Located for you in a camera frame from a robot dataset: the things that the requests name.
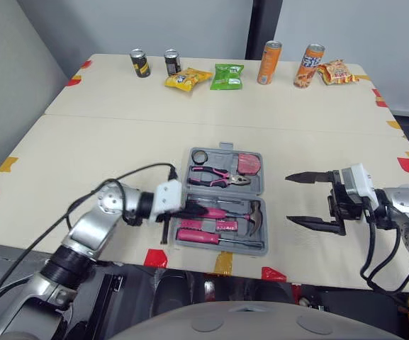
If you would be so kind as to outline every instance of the gray wall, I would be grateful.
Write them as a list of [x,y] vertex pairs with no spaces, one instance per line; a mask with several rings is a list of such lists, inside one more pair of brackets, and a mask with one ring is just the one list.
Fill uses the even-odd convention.
[[94,53],[244,59],[252,0],[18,0],[65,74]]
[[20,6],[0,0],[0,164],[65,82]]
[[325,61],[360,64],[392,110],[409,112],[409,1],[284,0],[275,39],[282,60],[300,60],[313,42]]

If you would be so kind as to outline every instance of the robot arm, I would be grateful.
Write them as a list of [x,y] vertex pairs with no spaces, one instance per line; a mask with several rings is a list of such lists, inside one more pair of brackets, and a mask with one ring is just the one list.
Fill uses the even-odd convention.
[[[155,193],[122,185],[125,192],[124,220],[140,225],[142,219],[155,221],[181,205],[181,184],[171,180]],[[0,336],[26,332],[39,340],[51,339],[62,323],[62,313],[73,302],[89,268],[101,255],[123,213],[123,195],[114,183],[97,193],[94,207],[85,213],[62,240],[46,265],[25,284],[0,317]]]
[[341,181],[338,170],[328,172],[303,172],[286,177],[298,183],[330,182],[332,190],[327,200],[334,221],[324,222],[319,217],[287,216],[291,221],[312,230],[346,235],[344,220],[360,220],[366,215],[367,222],[377,228],[399,228],[403,243],[409,251],[409,186],[375,189],[371,176],[362,164],[343,169]]

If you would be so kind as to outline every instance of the tool kit case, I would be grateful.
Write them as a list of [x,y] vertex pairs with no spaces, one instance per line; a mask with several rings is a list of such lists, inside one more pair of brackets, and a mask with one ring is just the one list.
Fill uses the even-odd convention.
[[[195,153],[200,156],[198,162],[194,161]],[[255,165],[244,163],[246,159],[254,159]],[[184,205],[186,201],[197,203],[212,210],[213,215],[174,218],[172,232],[177,244],[255,256],[267,253],[266,204],[259,197],[264,191],[261,154],[235,151],[232,143],[220,143],[220,149],[194,147],[189,153],[183,190]],[[185,240],[190,234],[193,242]]]

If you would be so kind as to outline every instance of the green chip bag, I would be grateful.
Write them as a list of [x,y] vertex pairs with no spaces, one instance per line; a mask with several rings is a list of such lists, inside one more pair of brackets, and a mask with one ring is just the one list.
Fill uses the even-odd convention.
[[238,90],[242,88],[240,74],[244,65],[215,64],[215,77],[211,90]]

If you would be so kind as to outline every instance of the gray plastic case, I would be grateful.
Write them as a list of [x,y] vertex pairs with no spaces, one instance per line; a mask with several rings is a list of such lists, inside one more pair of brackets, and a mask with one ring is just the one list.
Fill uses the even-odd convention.
[[[231,174],[237,173],[238,154],[253,154],[257,156],[261,162],[261,169],[254,176],[247,176],[251,179],[250,184],[246,186],[237,186],[231,184],[226,188],[220,187],[206,187],[195,186],[188,183],[189,177],[198,178],[203,181],[212,181],[218,179],[216,175],[206,172],[191,171],[192,166],[199,166],[194,164],[191,155],[196,150],[203,150],[208,155],[208,160],[202,164],[202,166],[211,166],[217,169],[229,170]],[[212,249],[217,251],[229,251],[232,253],[247,254],[247,255],[265,255],[268,251],[269,239],[267,236],[267,213],[266,203],[258,195],[264,191],[264,165],[262,161],[262,155],[256,152],[235,151],[232,149],[232,143],[220,143],[220,149],[206,149],[194,147],[190,150],[189,158],[187,161],[187,171],[185,173],[184,182],[184,202],[188,199],[204,198],[209,200],[229,200],[237,203],[217,203],[217,202],[203,202],[199,201],[198,204],[205,207],[220,208],[232,213],[250,213],[250,201],[258,200],[261,203],[262,212],[262,224],[259,230],[257,230],[252,236],[249,236],[249,228],[252,228],[253,224],[243,218],[230,218],[226,220],[237,220],[238,230],[234,231],[219,231],[218,234],[224,239],[243,239],[247,241],[261,241],[264,242],[262,248],[254,248],[245,246],[243,244],[234,244],[230,242],[220,242],[219,244],[206,244],[198,242],[181,241],[177,239],[177,232],[181,227],[181,219],[174,218],[172,220],[172,232],[174,233],[174,241],[182,246],[190,246],[196,248]],[[216,232],[216,220],[204,219],[203,226],[201,228],[204,232]]]

